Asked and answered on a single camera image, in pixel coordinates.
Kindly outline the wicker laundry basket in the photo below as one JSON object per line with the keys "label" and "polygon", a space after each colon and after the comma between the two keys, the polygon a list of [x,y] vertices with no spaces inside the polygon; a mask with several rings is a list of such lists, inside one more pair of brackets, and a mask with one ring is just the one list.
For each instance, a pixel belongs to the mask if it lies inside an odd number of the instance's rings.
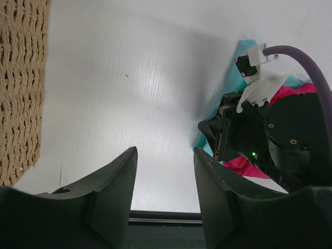
{"label": "wicker laundry basket", "polygon": [[1,186],[40,155],[50,1],[1,1]]}

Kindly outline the pink t-shirt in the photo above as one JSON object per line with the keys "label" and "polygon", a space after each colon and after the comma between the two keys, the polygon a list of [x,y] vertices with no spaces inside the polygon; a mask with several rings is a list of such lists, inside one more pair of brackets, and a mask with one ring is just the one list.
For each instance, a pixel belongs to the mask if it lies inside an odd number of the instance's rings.
{"label": "pink t-shirt", "polygon": [[[294,94],[304,94],[304,93],[316,93],[316,88],[313,83],[305,82],[299,87],[291,88],[288,86],[282,86],[277,93],[271,99],[269,105],[273,105],[278,100]],[[224,163],[224,166],[228,169],[236,172],[241,176],[255,177],[261,179],[270,179],[263,171],[253,166],[247,159],[243,156],[239,156],[233,160]]]}

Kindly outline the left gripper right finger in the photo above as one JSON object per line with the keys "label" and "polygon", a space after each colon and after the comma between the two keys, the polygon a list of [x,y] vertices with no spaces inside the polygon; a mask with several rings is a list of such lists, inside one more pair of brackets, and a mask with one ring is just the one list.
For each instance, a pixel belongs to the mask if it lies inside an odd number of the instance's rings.
{"label": "left gripper right finger", "polygon": [[281,193],[194,150],[208,248],[331,248],[331,188]]}

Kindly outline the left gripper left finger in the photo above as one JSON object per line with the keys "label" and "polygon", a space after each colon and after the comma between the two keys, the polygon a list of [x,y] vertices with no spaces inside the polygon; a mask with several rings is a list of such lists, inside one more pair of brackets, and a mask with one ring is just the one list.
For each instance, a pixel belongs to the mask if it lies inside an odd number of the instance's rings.
{"label": "left gripper left finger", "polygon": [[1,188],[1,248],[123,248],[137,168],[130,147],[53,193]]}

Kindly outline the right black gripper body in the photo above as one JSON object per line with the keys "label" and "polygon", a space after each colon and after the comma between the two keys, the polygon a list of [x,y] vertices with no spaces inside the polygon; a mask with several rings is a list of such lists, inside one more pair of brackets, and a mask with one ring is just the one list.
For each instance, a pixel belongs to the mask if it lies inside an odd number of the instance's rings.
{"label": "right black gripper body", "polygon": [[223,95],[216,114],[198,124],[213,157],[243,156],[288,192],[331,185],[331,155],[324,115],[315,93],[286,96],[263,106]]}

